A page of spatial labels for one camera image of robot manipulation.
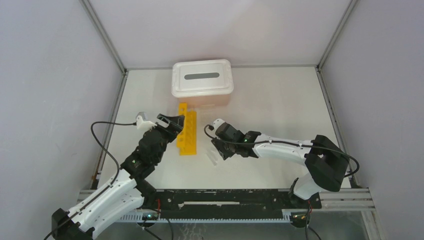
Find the yellow test tube rack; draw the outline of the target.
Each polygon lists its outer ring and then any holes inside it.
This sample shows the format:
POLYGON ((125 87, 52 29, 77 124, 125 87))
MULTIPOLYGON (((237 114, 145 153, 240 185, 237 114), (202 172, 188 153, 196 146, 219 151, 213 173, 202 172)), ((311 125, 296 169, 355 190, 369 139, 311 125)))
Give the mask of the yellow test tube rack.
POLYGON ((176 138, 180 156, 197 154, 197 112, 189 110, 187 103, 178 105, 178 114, 184 116, 183 130, 176 138))

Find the pink plastic storage bin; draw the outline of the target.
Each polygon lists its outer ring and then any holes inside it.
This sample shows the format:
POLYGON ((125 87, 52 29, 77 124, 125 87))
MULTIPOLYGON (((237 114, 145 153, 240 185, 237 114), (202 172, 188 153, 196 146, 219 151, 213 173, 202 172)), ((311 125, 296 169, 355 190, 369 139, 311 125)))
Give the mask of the pink plastic storage bin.
POLYGON ((188 107, 200 108, 204 106, 226 106, 230 99, 231 94, 217 94, 217 95, 199 95, 177 97, 180 103, 186 103, 188 107))

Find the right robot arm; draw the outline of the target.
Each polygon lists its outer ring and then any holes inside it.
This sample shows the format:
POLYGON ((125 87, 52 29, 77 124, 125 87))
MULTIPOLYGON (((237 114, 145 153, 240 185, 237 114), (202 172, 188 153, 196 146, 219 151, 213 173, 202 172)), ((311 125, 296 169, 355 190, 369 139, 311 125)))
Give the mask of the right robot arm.
POLYGON ((223 160, 234 155, 243 158, 271 158, 298 164, 307 169, 294 180, 289 203, 302 208, 316 193, 339 192, 349 175, 352 159, 324 135, 312 140, 290 140, 272 137, 259 131, 243 133, 218 118, 203 129, 223 160))

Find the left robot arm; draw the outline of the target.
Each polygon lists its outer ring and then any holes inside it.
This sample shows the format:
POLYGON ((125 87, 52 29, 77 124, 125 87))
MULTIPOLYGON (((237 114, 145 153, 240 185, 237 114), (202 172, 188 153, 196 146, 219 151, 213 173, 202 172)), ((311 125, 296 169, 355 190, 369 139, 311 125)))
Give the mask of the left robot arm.
POLYGON ((156 189, 146 178, 161 162, 168 144, 184 128, 184 115, 159 114, 157 122, 138 113, 133 126, 143 132, 135 150, 116 163, 115 174, 99 189, 68 210, 59 208, 51 216, 51 232, 55 240, 94 240, 108 226, 128 212, 156 203, 156 189))

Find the clear tube left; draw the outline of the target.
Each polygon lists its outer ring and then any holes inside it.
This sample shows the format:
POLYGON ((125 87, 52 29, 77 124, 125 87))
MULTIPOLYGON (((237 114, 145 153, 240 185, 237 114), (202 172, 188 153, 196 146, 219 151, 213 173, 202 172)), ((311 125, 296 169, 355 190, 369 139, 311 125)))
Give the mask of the clear tube left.
POLYGON ((206 153, 206 156, 211 161, 212 165, 216 167, 218 165, 217 159, 213 153, 206 153))

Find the translucent white bin lid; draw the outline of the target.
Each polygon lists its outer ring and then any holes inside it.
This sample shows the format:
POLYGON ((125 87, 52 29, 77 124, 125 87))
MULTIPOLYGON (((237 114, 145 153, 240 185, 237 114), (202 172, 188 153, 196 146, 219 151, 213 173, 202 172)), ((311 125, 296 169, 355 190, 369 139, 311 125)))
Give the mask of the translucent white bin lid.
POLYGON ((172 67, 171 93, 176 98, 229 95, 233 90, 227 59, 178 62, 172 67))

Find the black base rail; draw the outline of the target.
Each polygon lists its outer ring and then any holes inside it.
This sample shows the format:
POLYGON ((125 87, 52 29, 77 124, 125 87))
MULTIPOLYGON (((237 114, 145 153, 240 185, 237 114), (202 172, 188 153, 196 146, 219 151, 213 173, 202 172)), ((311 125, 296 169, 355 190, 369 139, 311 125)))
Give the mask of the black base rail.
POLYGON ((140 210, 159 211, 169 220, 277 220, 284 211, 321 209, 318 193, 303 200, 288 189, 162 189, 140 210))

